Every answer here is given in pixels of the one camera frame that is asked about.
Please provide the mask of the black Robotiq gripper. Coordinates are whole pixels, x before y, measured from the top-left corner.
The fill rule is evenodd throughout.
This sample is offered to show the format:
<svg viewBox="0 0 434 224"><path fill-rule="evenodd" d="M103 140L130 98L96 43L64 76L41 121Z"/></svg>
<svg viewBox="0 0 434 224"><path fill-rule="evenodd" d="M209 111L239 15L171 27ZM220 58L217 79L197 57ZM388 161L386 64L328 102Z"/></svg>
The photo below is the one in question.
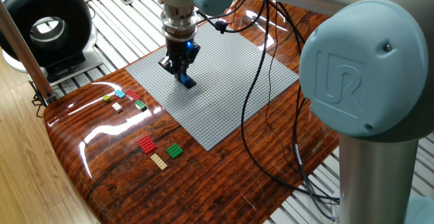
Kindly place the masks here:
<svg viewBox="0 0 434 224"><path fill-rule="evenodd" d="M187 76L187 69L194 62L200 46L194 39L187 41L166 40L167 56L159 61L159 65L180 80L180 74Z"/></svg>

